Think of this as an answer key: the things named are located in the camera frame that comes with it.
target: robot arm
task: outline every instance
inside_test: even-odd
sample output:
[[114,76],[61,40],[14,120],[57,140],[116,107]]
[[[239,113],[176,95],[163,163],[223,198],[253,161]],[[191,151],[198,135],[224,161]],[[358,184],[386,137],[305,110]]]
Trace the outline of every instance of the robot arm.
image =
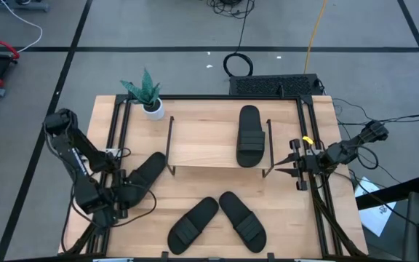
[[[276,169],[281,172],[289,173],[293,177],[298,177],[297,190],[307,190],[306,182],[302,175],[309,172],[313,175],[327,175],[334,172],[339,164],[348,164],[358,156],[358,148],[365,143],[373,143],[378,140],[385,140],[388,137],[388,130],[383,124],[371,121],[365,125],[362,132],[350,140],[342,140],[339,143],[331,144],[325,151],[314,153],[312,148],[306,150],[306,155],[299,153],[300,141],[294,139],[290,141],[290,148],[293,153],[280,161],[278,164],[294,162],[294,168]],[[334,215],[327,209],[326,204],[321,198],[317,188],[312,188],[313,204],[320,210],[322,215],[331,225],[332,230],[337,234],[344,247],[352,256],[366,256],[356,245],[347,237],[346,233],[335,220]]]
[[90,177],[80,154],[88,158],[93,172],[117,170],[114,156],[98,151],[88,141],[78,128],[75,113],[68,109],[61,109],[47,116],[43,125],[47,139],[73,181],[77,205],[86,214],[95,214],[94,222],[99,226],[109,227],[117,223],[113,192]]

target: yellow cable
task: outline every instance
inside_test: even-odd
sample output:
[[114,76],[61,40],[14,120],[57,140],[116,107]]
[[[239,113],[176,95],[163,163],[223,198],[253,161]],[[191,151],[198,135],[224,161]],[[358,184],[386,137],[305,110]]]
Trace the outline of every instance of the yellow cable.
[[316,31],[318,30],[319,21],[323,16],[324,8],[326,7],[327,0],[323,0],[323,7],[321,7],[321,11],[319,12],[318,20],[316,21],[316,25],[314,26],[313,33],[311,34],[310,44],[308,44],[308,50],[306,51],[306,61],[305,61],[305,68],[303,69],[303,74],[306,74],[306,69],[308,69],[308,62],[310,61],[310,49],[311,45],[313,44],[314,36],[316,35]]

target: wooden table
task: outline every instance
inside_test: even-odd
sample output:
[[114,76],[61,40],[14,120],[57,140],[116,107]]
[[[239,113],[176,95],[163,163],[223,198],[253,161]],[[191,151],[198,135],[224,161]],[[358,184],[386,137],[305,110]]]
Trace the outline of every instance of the wooden table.
[[[100,150],[104,150],[106,145],[114,99],[114,96],[98,96],[93,108],[87,137]],[[247,104],[258,107],[262,122],[271,119],[274,161],[282,160],[290,152],[289,140],[301,138],[294,101],[164,100],[166,115],[157,122],[146,120],[140,106],[132,106],[125,140],[125,147],[131,149],[132,155],[123,159],[122,168],[130,172],[153,152],[165,152],[170,116],[183,122],[219,121],[227,124],[237,122],[240,108]],[[322,141],[326,145],[339,141],[340,133],[331,97],[314,97],[314,109]],[[308,134],[311,135],[306,107],[304,112]],[[118,130],[122,113],[119,113],[119,116]],[[214,132],[200,132],[201,136],[208,138],[208,142],[214,137]],[[116,136],[115,141],[118,141],[119,131],[116,132]],[[189,140],[187,143],[190,146],[204,146],[196,144],[200,141]],[[149,258],[161,256],[162,251],[169,251],[169,230],[183,214],[204,197],[218,199],[225,191],[232,191],[255,212],[265,227],[268,241],[264,250],[258,254],[251,253],[220,210],[182,255],[176,256],[169,252],[169,256],[266,258],[266,253],[274,253],[276,258],[321,258],[314,206],[309,191],[298,191],[295,188],[296,179],[282,172],[273,170],[268,177],[262,178],[259,169],[233,168],[231,163],[227,166],[178,167],[176,176],[172,176],[165,169],[151,188],[158,199],[156,210],[126,226],[111,229],[107,255]],[[348,175],[346,166],[340,166],[337,172]],[[330,187],[338,223],[356,246],[367,253],[351,182],[339,175],[331,175]],[[152,206],[153,199],[147,195],[139,205],[129,210],[129,218],[148,211]],[[326,220],[324,224],[329,253],[333,254],[329,224]],[[88,222],[71,212],[65,234],[68,247],[74,244],[87,225]]]

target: green leaves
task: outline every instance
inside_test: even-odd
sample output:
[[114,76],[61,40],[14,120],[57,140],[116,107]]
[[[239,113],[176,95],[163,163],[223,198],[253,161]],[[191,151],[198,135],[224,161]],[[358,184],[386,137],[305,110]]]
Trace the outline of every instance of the green leaves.
[[141,89],[133,85],[131,82],[121,80],[121,83],[137,98],[140,103],[145,105],[153,105],[158,99],[159,90],[161,89],[159,87],[159,83],[155,87],[153,86],[153,80],[146,68],[142,78]]

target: black bracket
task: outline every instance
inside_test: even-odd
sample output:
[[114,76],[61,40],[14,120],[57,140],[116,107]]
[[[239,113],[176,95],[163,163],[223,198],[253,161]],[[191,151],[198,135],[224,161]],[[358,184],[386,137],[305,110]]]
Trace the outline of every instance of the black bracket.
[[306,181],[303,179],[302,176],[302,172],[306,171],[305,163],[303,162],[299,153],[300,140],[293,139],[289,141],[289,146],[290,149],[293,150],[293,153],[289,154],[286,159],[276,163],[276,165],[294,162],[294,168],[277,168],[276,170],[286,172],[287,174],[290,174],[293,178],[298,178],[298,181],[295,183],[295,185],[297,186],[297,190],[306,191]]
[[268,121],[266,122],[268,123],[268,134],[269,134],[269,155],[270,155],[270,163],[271,166],[269,167],[268,171],[265,172],[265,170],[261,170],[261,173],[263,174],[263,178],[265,178],[266,176],[268,176],[268,174],[270,173],[270,171],[272,171],[272,169],[274,168],[274,150],[273,150],[273,132],[271,129],[271,120],[268,119]]
[[174,117],[171,116],[171,119],[169,121],[169,130],[167,131],[167,143],[166,143],[166,158],[165,158],[165,162],[166,162],[166,167],[169,170],[169,172],[171,172],[172,175],[175,175],[175,166],[174,167],[170,167],[168,160],[169,160],[169,149],[171,146],[171,134],[172,134],[172,123],[174,122]]
[[313,97],[311,95],[301,95],[300,99],[307,105],[312,106],[313,105]]
[[169,257],[169,252],[163,251],[161,253],[161,262],[167,262],[167,258]]
[[274,262],[276,258],[274,257],[274,253],[268,253],[268,262]]
[[127,94],[123,95],[116,95],[116,99],[114,101],[115,105],[121,104],[125,101],[134,100],[135,96],[132,94],[132,92],[128,92]]
[[277,93],[279,94],[280,99],[285,98],[284,86],[281,83],[279,83],[279,86],[277,87]]

